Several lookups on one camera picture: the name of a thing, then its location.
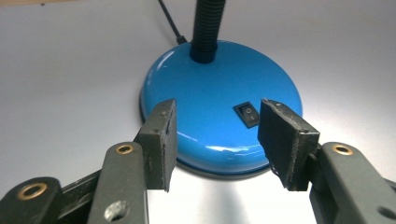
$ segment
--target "power cord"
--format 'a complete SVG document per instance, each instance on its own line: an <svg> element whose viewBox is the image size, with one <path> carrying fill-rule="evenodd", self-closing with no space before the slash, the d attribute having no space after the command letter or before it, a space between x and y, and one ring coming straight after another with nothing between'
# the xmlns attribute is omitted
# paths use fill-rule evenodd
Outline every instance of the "power cord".
<svg viewBox="0 0 396 224"><path fill-rule="evenodd" d="M187 42L186 37L184 37L184 35L181 35L181 34L178 32L178 29L176 28L175 23L173 22L172 17L171 17L171 15L169 14L168 9L166 8L165 3L163 2L163 0L158 0L158 2L160 3L161 8L163 9L163 13L164 13L165 16L166 16L166 19L168 19L168 21L169 21L169 25L171 25L172 30L174 31L174 33L175 33L175 35L176 35L176 42L177 42L179 45L186 43L186 42Z"/></svg>

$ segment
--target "black gooseneck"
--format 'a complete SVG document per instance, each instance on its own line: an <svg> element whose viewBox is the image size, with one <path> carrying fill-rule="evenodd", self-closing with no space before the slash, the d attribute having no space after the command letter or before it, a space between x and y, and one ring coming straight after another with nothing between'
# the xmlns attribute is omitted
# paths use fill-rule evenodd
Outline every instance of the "black gooseneck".
<svg viewBox="0 0 396 224"><path fill-rule="evenodd" d="M191 58L198 63L215 60L225 0L198 0L191 41Z"/></svg>

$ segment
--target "brass ring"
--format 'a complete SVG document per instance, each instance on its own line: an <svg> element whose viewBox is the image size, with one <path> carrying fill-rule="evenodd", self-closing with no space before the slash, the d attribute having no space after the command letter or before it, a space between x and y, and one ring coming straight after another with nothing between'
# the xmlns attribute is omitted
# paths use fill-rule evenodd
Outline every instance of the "brass ring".
<svg viewBox="0 0 396 224"><path fill-rule="evenodd" d="M117 147L116 152L124 155L124 154L128 154L130 152L132 152L134 150L134 147L131 145L122 145L120 147Z"/></svg>
<svg viewBox="0 0 396 224"><path fill-rule="evenodd" d="M18 192L18 199L22 201L31 200L39 195L41 195L47 189L47 184L45 183L34 183L23 187L20 192Z"/></svg>
<svg viewBox="0 0 396 224"><path fill-rule="evenodd" d="M350 156L353 154L352 149L350 149L346 146L341 146L341 145L332 146L332 150L338 154L345 155L345 156Z"/></svg>

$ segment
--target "on/off switch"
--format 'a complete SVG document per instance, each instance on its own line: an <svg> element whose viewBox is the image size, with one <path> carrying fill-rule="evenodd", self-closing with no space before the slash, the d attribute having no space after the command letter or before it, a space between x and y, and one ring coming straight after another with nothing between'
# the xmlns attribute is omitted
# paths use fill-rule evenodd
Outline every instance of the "on/off switch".
<svg viewBox="0 0 396 224"><path fill-rule="evenodd" d="M259 124L260 115L250 102L236 105L233 109L248 128Z"/></svg>

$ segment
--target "white table surface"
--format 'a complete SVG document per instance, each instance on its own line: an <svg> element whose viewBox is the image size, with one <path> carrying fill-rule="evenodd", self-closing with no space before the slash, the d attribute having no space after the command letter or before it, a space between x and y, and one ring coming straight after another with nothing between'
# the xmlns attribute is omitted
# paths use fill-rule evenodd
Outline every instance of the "white table surface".
<svg viewBox="0 0 396 224"><path fill-rule="evenodd" d="M165 0L189 40L195 1ZM280 64L320 143L350 144L396 181L396 2L227 2L219 39ZM151 64L176 45L156 0L0 7L0 197L37 176L62 185L132 141ZM307 192L271 172L241 181L173 173L148 192L151 223L315 223Z"/></svg>

